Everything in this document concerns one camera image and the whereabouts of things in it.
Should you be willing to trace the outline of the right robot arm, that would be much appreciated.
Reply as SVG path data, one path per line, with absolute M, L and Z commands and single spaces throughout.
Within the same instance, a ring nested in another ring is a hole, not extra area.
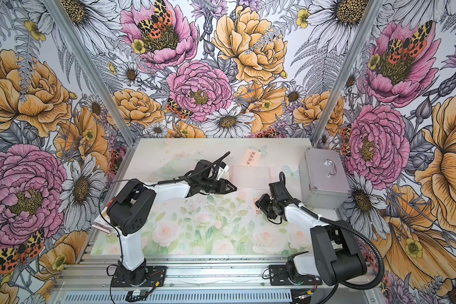
M 288 278 L 299 284 L 310 276 L 328 286 L 341 284 L 367 273 L 367 265 L 354 234 L 343 229 L 343 221 L 331 221 L 293 198 L 283 182 L 269 184 L 255 205 L 269 220 L 280 218 L 295 224 L 310 236 L 312 252 L 291 255 L 286 262 Z

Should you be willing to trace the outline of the cream card with framed text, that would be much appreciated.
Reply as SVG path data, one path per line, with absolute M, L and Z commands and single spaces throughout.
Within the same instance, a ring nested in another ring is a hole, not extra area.
M 253 210 L 255 212 L 255 215 L 258 217 L 258 216 L 261 216 L 263 215 L 263 211 L 259 208 L 257 202 L 260 198 L 254 198 L 253 199 Z

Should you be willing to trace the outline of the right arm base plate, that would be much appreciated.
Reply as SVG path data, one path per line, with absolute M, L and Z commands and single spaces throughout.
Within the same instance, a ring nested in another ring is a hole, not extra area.
M 320 286 L 323 281 L 313 275 L 301 275 L 286 265 L 270 265 L 268 278 L 271 286 Z

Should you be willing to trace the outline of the pink photo album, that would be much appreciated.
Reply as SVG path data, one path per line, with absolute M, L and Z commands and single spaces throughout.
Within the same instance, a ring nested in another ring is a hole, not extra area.
M 267 189 L 272 182 L 271 169 L 235 165 L 229 169 L 229 181 L 239 189 Z

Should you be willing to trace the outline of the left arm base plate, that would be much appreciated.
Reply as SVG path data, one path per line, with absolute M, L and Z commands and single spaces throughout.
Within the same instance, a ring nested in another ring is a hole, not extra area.
M 134 271 L 126 269 L 122 264 L 115 270 L 112 277 L 113 288 L 157 288 L 164 285 L 167 267 L 141 265 Z

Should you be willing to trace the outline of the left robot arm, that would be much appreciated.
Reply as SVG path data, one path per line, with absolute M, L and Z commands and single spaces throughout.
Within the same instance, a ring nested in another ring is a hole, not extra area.
M 237 187 L 222 175 L 229 171 L 221 158 L 214 162 L 200 160 L 185 175 L 155 184 L 129 179 L 111 200 L 106 214 L 119 236 L 121 257 L 112 278 L 113 287 L 146 286 L 155 275 L 147 266 L 141 246 L 141 229 L 156 203 L 190 198 L 194 195 L 233 193 Z

